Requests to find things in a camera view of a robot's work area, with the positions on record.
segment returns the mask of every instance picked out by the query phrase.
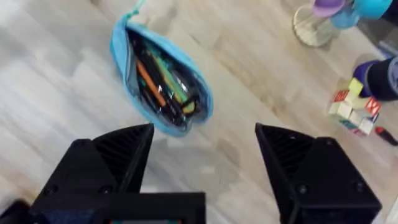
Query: toy block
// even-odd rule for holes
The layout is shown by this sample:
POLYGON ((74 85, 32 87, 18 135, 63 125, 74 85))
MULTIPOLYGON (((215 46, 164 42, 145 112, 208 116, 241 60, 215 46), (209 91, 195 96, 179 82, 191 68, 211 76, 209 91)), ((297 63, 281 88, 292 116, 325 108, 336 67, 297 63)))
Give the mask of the toy block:
POLYGON ((362 88, 363 84, 356 78, 353 78, 349 82, 344 82, 344 84, 338 87, 333 97, 333 102, 345 101, 351 104, 359 96, 362 88))
POLYGON ((376 123, 377 119, 379 118, 380 113, 375 114, 372 117, 368 117, 368 120, 372 121, 373 124, 376 123))
POLYGON ((355 111, 352 111, 351 114, 349 115, 348 119, 341 119, 339 122, 346 126, 348 129, 356 129, 359 128, 359 125, 361 125, 361 122, 363 120, 363 117, 361 117, 359 114, 355 113, 355 111))
POLYGON ((356 134, 357 136, 365 137, 365 136, 370 135, 370 133, 372 132, 373 126, 374 126, 374 123, 371 120, 365 118, 362 120, 362 122, 358 128, 352 129, 351 131, 354 134, 356 134))
POLYGON ((376 115, 381 108, 379 102, 373 97, 357 98, 353 101, 352 106, 358 114, 364 117, 376 115))
POLYGON ((329 108, 328 114, 337 120, 348 119, 353 107, 344 101, 334 102, 329 108))

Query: orange pencil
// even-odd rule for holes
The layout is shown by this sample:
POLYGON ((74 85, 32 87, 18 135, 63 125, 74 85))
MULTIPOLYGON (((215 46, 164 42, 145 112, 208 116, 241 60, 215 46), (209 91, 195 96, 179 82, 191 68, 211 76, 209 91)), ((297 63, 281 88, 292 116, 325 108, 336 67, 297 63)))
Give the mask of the orange pencil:
POLYGON ((161 106, 165 106, 166 101, 164 100, 163 96, 157 91, 155 83, 152 81, 152 79, 148 75, 147 70, 145 69, 142 62, 138 58, 136 58, 136 63, 137 63, 137 68, 139 70, 139 73, 144 78, 145 82, 148 84, 150 90, 152 90, 152 92, 154 93, 157 101, 160 103, 161 106))

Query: blue pencil case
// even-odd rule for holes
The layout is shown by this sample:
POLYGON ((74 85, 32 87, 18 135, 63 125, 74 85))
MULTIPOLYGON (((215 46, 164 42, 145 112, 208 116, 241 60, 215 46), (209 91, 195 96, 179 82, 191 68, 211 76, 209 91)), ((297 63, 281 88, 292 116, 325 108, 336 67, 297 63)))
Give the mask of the blue pencil case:
POLYGON ((213 113, 213 96, 201 71, 188 55, 165 37, 150 31, 142 24, 129 21, 132 16, 138 14, 138 9, 142 3, 143 0, 131 13, 122 16, 117 21, 112 33, 110 50, 119 68, 124 89, 137 110, 162 132, 173 136, 184 136, 192 128, 192 123, 204 123, 210 118, 213 113), (139 80, 142 80, 142 82, 146 80, 141 78, 141 75, 139 75, 140 70, 137 68, 141 62, 137 61, 138 54, 135 49, 135 37, 153 45, 162 55, 167 55, 174 64, 187 71, 182 74, 184 76, 182 78, 194 83, 198 95, 195 106, 200 108, 200 110, 189 117, 184 117, 183 125, 176 125, 171 122, 164 116, 162 109, 154 111, 150 103, 143 100, 142 83, 139 80))

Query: wooden floor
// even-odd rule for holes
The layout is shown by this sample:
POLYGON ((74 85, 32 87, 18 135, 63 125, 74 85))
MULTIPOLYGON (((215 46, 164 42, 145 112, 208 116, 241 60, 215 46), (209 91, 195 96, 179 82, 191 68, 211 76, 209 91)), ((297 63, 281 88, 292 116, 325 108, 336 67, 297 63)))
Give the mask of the wooden floor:
MULTIPOLYGON (((146 122, 109 53, 113 24, 136 1, 0 1, 3 206, 15 197, 33 201, 74 139, 146 122)), ((144 191, 205 191, 208 223, 278 223, 254 134, 260 122, 337 138, 383 204, 376 222, 386 221, 398 194, 397 149, 373 134, 359 139, 326 116, 339 79, 381 56, 356 28, 324 48, 302 45, 291 27, 305 2, 146 1, 135 19, 192 56, 215 111, 185 138, 156 132, 144 191)), ((397 109, 383 105, 379 124, 398 136, 397 109)))

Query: red marker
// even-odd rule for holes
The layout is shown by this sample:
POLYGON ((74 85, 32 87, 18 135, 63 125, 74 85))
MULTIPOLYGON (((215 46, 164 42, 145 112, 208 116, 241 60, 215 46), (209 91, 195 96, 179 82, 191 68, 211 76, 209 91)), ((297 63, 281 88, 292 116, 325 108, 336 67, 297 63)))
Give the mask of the red marker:
POLYGON ((378 136, 380 136, 380 138, 387 141, 392 146, 398 146, 398 141, 394 137, 392 137, 392 134, 390 134, 389 131, 385 130, 382 127, 376 127, 375 132, 378 136))

